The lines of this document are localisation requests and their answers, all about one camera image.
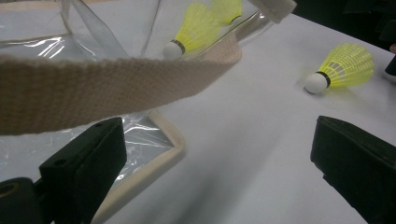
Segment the white table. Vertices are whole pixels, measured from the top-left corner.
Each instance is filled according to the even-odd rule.
[[[367,47],[374,77],[308,94],[304,76],[344,42]],[[160,108],[184,134],[186,157],[107,223],[366,223],[309,155],[319,115],[396,146],[396,86],[381,77],[393,55],[294,15],[243,51],[208,89]]]

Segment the shuttlecock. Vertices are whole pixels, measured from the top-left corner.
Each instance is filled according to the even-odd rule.
[[[211,11],[201,3],[192,3],[186,9],[183,24],[176,37],[163,49],[165,59],[174,60],[185,52],[204,48],[219,37],[219,24]]]
[[[220,24],[229,25],[242,15],[242,0],[212,0],[210,10]]]
[[[365,47],[345,43],[327,55],[318,72],[305,80],[305,89],[320,93],[329,87],[357,86],[374,73],[372,55]]]

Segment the table surface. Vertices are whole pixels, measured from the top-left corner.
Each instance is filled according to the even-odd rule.
[[[304,78],[345,42],[373,54],[373,78],[307,93]],[[186,156],[107,223],[365,223],[309,156],[319,115],[396,146],[396,86],[382,78],[392,57],[288,16],[244,46],[242,60],[209,88],[159,108],[184,135]]]

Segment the beige strap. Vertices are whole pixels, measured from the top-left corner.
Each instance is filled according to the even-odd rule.
[[[169,104],[202,91],[240,58],[232,35],[193,61],[0,55],[0,134],[57,131]]]

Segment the yellow shuttlecock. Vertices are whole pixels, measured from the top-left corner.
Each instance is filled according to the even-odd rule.
[[[163,49],[163,56],[173,60],[185,52],[207,47],[219,37],[219,30],[220,25],[206,5],[192,3],[186,9],[183,24],[175,39]]]
[[[229,25],[242,16],[242,0],[212,0],[210,9],[216,21]]]
[[[357,86],[374,73],[373,57],[365,47],[345,43],[330,51],[318,72],[305,81],[305,89],[320,93],[329,87]]]

